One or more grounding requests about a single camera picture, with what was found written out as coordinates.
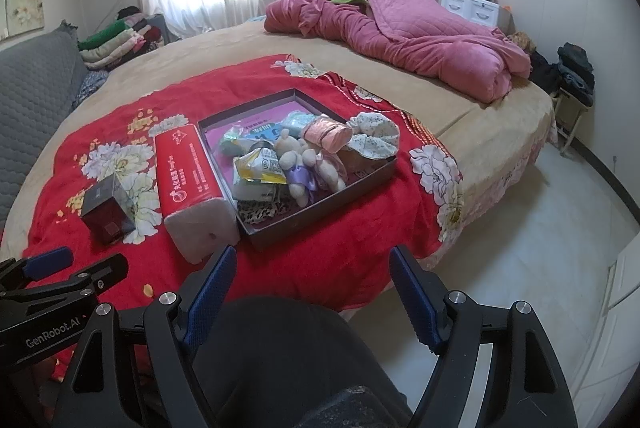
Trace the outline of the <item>leopard print scrunchie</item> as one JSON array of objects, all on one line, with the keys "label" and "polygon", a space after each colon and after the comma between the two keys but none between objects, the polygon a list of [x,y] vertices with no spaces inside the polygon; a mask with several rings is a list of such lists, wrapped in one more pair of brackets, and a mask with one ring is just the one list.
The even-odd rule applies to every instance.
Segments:
[{"label": "leopard print scrunchie", "polygon": [[294,204],[294,200],[288,196],[277,196],[270,202],[238,200],[236,210],[243,223],[256,226],[256,224],[285,216],[292,210]]}]

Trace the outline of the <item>red tissue pack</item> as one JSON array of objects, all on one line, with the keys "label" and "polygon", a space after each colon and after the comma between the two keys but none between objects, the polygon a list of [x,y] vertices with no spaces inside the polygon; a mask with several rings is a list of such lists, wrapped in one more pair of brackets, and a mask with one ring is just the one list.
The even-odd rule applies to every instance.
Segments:
[{"label": "red tissue pack", "polygon": [[217,249],[238,244],[232,203],[224,195],[198,128],[187,124],[154,138],[163,224],[186,262],[198,264]]}]

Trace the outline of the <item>yellow white snack pouch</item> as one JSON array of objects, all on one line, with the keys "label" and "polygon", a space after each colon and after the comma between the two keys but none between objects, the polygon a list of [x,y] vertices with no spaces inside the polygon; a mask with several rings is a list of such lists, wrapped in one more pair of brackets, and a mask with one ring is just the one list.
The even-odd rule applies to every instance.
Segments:
[{"label": "yellow white snack pouch", "polygon": [[255,148],[233,159],[232,195],[236,200],[270,202],[287,186],[278,156],[272,148]]}]

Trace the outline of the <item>white bear purple bow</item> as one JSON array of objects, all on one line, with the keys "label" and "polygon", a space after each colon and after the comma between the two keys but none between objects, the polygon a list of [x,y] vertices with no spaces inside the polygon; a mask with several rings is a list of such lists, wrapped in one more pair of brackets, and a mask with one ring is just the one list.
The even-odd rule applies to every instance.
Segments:
[{"label": "white bear purple bow", "polygon": [[303,154],[309,150],[304,139],[296,139],[282,129],[274,144],[281,170],[288,184],[288,194],[299,208],[307,207],[317,191],[314,170],[304,161]]}]

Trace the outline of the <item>white floral scrunchie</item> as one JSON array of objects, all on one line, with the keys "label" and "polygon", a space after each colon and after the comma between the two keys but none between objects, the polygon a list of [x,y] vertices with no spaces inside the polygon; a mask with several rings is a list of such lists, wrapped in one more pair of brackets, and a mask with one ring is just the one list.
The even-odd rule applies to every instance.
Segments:
[{"label": "white floral scrunchie", "polygon": [[399,150],[400,130],[390,118],[381,113],[361,112],[349,118],[352,129],[347,147],[369,160],[394,157]]}]

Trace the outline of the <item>mint green tissue packet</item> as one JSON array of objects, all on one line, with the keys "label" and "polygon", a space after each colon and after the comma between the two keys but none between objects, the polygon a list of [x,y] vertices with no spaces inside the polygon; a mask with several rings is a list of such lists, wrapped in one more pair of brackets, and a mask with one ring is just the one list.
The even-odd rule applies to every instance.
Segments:
[{"label": "mint green tissue packet", "polygon": [[292,110],[285,118],[280,121],[283,129],[288,130],[290,136],[299,139],[303,136],[306,127],[316,119],[315,114],[302,112],[301,110]]}]

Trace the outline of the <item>bagged beige sponge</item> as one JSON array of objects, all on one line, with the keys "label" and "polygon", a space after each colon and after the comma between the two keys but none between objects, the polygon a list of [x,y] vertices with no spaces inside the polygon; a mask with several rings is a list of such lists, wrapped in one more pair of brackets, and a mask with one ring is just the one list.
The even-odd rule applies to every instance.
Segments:
[{"label": "bagged beige sponge", "polygon": [[375,166],[375,160],[365,158],[354,150],[340,151],[338,157],[341,159],[341,162],[349,174],[366,171]]}]

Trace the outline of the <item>dark shallow box tray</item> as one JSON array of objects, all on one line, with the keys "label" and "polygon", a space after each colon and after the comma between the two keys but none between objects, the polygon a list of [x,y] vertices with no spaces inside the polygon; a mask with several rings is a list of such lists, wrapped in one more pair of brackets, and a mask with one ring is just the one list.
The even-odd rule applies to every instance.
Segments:
[{"label": "dark shallow box tray", "polygon": [[222,194],[254,245],[313,226],[390,179],[399,130],[377,110],[344,119],[297,89],[198,123]]}]

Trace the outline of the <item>dark grey small box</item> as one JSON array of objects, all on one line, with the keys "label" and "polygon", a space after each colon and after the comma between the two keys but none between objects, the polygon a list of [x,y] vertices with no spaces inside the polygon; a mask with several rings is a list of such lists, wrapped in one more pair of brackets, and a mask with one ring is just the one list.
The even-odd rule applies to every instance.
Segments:
[{"label": "dark grey small box", "polygon": [[102,244],[122,240],[136,228],[130,197],[117,174],[111,174],[88,188],[80,218]]}]

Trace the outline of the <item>pink and blue book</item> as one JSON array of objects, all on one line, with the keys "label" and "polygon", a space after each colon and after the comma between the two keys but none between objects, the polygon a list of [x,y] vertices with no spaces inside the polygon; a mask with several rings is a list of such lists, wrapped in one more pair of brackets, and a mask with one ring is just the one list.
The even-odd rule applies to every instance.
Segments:
[{"label": "pink and blue book", "polygon": [[320,114],[310,104],[288,96],[268,103],[240,105],[201,122],[207,143],[216,148],[224,141],[250,138],[274,142],[284,128],[299,136],[311,119]]}]

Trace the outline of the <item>grey quilted headboard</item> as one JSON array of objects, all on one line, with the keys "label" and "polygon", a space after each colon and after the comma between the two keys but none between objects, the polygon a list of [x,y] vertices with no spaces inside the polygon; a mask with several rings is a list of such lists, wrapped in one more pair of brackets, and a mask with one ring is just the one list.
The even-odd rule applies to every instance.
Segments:
[{"label": "grey quilted headboard", "polygon": [[72,111],[87,75],[77,28],[66,22],[1,51],[2,222],[40,153]]}]

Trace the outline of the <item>stack of folded blankets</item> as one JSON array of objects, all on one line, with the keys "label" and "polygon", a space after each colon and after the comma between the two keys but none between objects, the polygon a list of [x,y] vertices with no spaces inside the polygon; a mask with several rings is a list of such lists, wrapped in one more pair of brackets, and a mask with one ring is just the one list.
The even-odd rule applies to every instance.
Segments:
[{"label": "stack of folded blankets", "polygon": [[110,72],[174,40],[162,14],[145,14],[137,6],[126,6],[112,24],[77,45],[88,70]]}]

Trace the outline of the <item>beige bed sheet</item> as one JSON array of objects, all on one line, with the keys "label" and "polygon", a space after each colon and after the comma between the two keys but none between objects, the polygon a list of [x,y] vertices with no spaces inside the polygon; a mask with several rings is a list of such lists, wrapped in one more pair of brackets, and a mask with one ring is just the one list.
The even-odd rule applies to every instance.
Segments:
[{"label": "beige bed sheet", "polygon": [[106,84],[66,117],[41,151],[11,207],[1,241],[2,258],[19,257],[43,185],[63,140],[117,107],[214,68],[278,53],[292,54],[319,70],[330,70],[364,91],[418,118],[442,140],[463,174],[463,222],[470,224],[499,200],[500,183],[512,185],[544,144],[555,141],[550,96],[528,80],[488,106],[441,82],[358,55],[336,42],[273,35],[261,22],[218,30],[168,44],[116,68]]}]

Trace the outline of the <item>dark clothes on chair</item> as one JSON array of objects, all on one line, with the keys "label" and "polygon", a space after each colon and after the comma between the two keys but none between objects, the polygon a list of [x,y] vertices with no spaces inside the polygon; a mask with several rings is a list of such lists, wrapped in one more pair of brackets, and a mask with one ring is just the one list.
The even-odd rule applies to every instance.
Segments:
[{"label": "dark clothes on chair", "polygon": [[583,106],[592,107],[596,81],[587,51],[566,42],[558,49],[558,59],[558,62],[551,64],[534,51],[530,55],[532,71],[529,80],[548,94],[563,90]]}]

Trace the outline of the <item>pink quilted duvet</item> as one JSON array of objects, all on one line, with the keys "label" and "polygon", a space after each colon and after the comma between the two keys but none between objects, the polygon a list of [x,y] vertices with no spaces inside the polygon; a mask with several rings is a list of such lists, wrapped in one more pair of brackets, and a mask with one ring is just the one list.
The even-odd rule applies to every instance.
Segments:
[{"label": "pink quilted duvet", "polygon": [[265,30],[341,41],[354,52],[400,70],[437,78],[489,104],[527,78],[529,56],[497,27],[472,23],[436,0],[367,0],[367,10],[330,0],[277,0]]}]

